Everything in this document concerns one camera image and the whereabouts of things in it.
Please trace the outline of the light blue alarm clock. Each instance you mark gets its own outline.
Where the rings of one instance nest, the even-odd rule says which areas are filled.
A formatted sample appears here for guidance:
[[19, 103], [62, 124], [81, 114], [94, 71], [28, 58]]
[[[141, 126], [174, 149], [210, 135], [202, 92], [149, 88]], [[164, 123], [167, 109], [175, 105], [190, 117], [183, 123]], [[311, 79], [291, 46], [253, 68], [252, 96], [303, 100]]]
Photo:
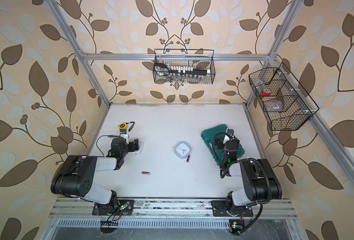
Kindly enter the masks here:
[[180, 159], [186, 159], [191, 153], [191, 148], [190, 146], [185, 143], [185, 142], [180, 142], [176, 147], [175, 147], [175, 154], [177, 155], [178, 158]]

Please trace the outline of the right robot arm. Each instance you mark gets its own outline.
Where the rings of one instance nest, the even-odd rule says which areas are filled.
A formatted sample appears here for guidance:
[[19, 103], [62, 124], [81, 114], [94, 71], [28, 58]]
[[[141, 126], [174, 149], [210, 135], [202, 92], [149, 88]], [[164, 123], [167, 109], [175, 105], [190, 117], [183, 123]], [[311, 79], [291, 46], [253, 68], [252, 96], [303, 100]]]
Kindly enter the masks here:
[[229, 192], [225, 206], [231, 215], [255, 205], [268, 204], [282, 197], [282, 187], [267, 159], [237, 157], [239, 148], [233, 130], [213, 137], [212, 150], [218, 162], [220, 177], [242, 178], [241, 189]]

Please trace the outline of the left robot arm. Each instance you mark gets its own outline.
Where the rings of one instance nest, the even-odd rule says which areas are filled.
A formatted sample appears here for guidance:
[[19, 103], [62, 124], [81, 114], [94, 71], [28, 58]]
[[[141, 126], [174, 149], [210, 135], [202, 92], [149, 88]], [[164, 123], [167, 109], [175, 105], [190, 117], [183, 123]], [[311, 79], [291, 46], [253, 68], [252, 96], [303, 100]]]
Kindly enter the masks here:
[[57, 170], [51, 182], [51, 192], [67, 198], [81, 198], [99, 205], [118, 205], [117, 193], [94, 182], [97, 172], [117, 171], [129, 153], [137, 154], [143, 144], [139, 139], [127, 142], [125, 138], [113, 138], [108, 155], [70, 155]]

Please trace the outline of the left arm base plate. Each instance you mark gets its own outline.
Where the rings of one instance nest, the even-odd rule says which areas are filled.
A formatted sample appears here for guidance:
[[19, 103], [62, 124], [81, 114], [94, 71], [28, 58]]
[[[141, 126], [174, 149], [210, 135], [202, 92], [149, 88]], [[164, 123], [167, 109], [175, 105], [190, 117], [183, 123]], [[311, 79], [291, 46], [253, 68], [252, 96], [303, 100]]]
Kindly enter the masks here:
[[123, 213], [123, 216], [130, 216], [134, 210], [135, 201], [132, 199], [124, 200], [118, 199], [107, 205], [95, 204], [92, 215], [93, 216], [110, 216]]

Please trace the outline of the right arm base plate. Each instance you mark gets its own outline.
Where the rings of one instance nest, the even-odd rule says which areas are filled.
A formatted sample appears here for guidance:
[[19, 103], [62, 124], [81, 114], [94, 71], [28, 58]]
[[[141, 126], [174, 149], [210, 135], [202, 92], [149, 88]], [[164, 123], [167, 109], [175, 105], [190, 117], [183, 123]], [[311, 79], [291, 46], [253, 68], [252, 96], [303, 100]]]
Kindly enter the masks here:
[[253, 217], [252, 209], [245, 206], [235, 206], [225, 200], [211, 201], [210, 203], [215, 217]]

